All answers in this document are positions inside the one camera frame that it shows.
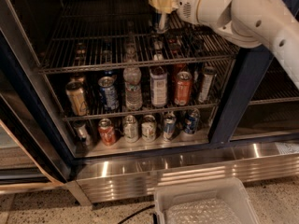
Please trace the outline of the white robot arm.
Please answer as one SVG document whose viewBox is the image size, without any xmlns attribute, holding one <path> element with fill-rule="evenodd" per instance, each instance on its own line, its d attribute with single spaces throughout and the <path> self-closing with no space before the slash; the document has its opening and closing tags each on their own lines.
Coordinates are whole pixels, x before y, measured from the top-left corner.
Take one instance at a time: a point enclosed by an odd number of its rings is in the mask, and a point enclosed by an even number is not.
<svg viewBox="0 0 299 224">
<path fill-rule="evenodd" d="M 149 0 L 162 14 L 205 25 L 241 48 L 268 48 L 299 88 L 299 22 L 282 0 Z"/>
</svg>

